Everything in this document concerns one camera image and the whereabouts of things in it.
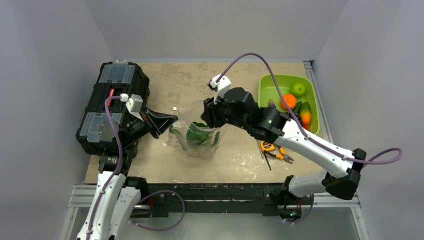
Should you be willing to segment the green toy bok choy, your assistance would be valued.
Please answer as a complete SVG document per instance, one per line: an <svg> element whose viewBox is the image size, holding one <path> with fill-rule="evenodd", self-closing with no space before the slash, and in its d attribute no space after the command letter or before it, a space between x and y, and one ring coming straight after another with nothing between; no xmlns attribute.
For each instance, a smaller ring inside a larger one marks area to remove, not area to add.
<svg viewBox="0 0 424 240"><path fill-rule="evenodd" d="M221 141L221 132L201 122L192 122L186 133L186 141L192 148L215 147Z"/></svg>

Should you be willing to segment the clear zip top bag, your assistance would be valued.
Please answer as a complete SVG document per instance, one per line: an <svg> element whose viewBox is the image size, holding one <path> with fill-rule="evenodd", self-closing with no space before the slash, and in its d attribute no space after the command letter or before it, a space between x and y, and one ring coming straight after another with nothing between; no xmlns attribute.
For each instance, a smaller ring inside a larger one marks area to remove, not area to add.
<svg viewBox="0 0 424 240"><path fill-rule="evenodd" d="M201 119L204 110L202 100L185 107L173 107L171 114L177 116L178 121L169 127L166 145L192 157L212 160L229 127L210 128Z"/></svg>

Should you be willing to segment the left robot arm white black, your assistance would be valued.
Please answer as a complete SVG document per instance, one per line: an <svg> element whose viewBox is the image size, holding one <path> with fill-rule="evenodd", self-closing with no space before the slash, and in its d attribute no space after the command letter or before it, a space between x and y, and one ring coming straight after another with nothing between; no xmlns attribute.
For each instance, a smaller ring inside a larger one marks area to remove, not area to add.
<svg viewBox="0 0 424 240"><path fill-rule="evenodd" d="M77 239L118 238L135 205L149 199L146 180L128 176L138 142L146 135L158 139L177 120L147 107L137 109L135 116L127 110L111 112L108 106L102 113L87 113L77 139L87 153L99 157L99 169L94 199Z"/></svg>

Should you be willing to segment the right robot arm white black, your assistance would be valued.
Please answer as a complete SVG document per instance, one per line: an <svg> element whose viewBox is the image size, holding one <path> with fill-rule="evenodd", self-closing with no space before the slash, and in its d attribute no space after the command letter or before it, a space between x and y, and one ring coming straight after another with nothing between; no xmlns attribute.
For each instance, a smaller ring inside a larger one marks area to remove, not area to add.
<svg viewBox="0 0 424 240"><path fill-rule="evenodd" d="M352 200L359 187L366 157L361 149L338 147L302 128L287 114L274 108L260 107L251 93L233 88L224 97L203 102L201 119L211 128L229 124L247 131L256 140L290 149L319 165L323 170L286 178L280 196L288 204L307 195L328 193L341 200Z"/></svg>

